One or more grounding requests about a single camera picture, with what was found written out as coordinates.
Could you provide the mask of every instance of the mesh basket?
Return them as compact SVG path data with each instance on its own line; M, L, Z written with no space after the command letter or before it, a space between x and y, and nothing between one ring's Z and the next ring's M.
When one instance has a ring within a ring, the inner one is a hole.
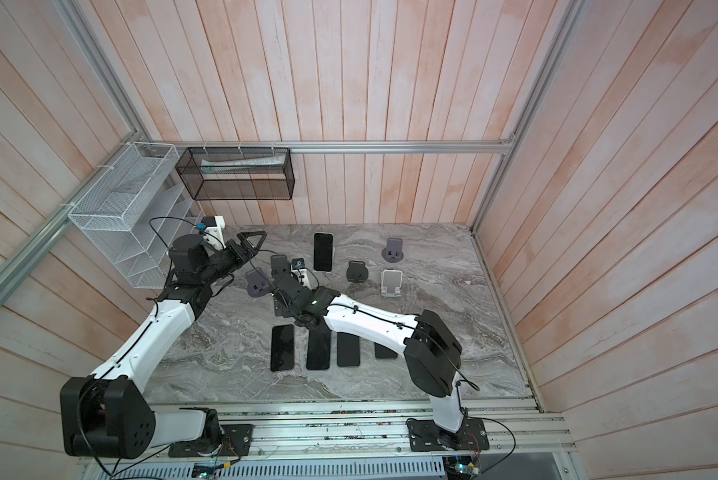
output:
M181 184L162 188L177 161L174 145L130 145L69 214L137 288L162 288L169 268L167 245L190 233L203 216ZM187 217L192 206L198 216ZM160 216L176 218L157 218Z
M191 147L176 168L194 200L290 200L287 148Z

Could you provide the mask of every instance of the wooden wall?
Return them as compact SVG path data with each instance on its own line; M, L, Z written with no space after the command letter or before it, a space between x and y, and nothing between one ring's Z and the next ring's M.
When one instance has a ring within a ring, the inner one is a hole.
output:
M497 140L569 0L79 0L156 139ZM296 155L236 224L470 222L491 154Z
M592 2L479 239L589 476L718 478L718 0Z
M0 2L0 265L129 133L52 2ZM0 309L0 477L66 477L59 389L129 337L143 296L72 230Z

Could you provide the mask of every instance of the black wire basket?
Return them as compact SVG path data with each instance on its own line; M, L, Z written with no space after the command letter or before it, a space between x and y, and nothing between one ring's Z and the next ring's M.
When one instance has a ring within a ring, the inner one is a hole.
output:
M175 167L194 200L291 200L287 148L190 147Z

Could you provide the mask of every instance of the marble tabletop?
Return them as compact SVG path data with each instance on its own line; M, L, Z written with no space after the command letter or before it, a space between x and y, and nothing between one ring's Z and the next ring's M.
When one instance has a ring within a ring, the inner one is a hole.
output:
M227 227L225 238L260 226ZM528 396L497 308L473 249L469 229L456 224L417 225L280 225L265 226L263 248L304 257L313 267L314 232L334 235L332 272L315 272L322 285L359 302L392 312L432 310L439 314L463 346L461 370L480 391L461 387L464 397ZM403 239L404 258L397 264L383 260L386 238ZM270 274L268 252L255 257L255 266ZM362 260L370 276L349 283L349 260ZM332 336L329 370L306 370L308 333L295 327L295 368L269 369L271 327L291 319L274 316L270 296L247 294L245 266L236 280L207 305L178 338L154 371L145 390L150 403L239 402L326 399L426 398L410 379L402 358L376 360L373 344L361 341L361 364L340 368L336 362L336 334ZM383 270L402 270L400 298L381 297Z

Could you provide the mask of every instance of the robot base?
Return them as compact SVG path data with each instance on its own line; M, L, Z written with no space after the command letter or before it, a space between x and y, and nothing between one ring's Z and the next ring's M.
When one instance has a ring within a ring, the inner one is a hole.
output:
M252 425L248 423L244 424L230 424L221 425L223 429L223 446L220 452L217 454L221 457L233 457L239 454L240 457L246 457L250 454L250 441L252 439ZM231 451L229 445L229 438L231 440L231 446L234 447L236 453ZM200 456L193 442L176 442L173 443L169 448L169 456L171 458L183 458L183 457L198 457Z
M433 420L407 419L407 430L410 432L410 449L413 452L436 452L439 450L482 450L489 448L484 422L479 418L464 418L457 433L448 432L438 427Z

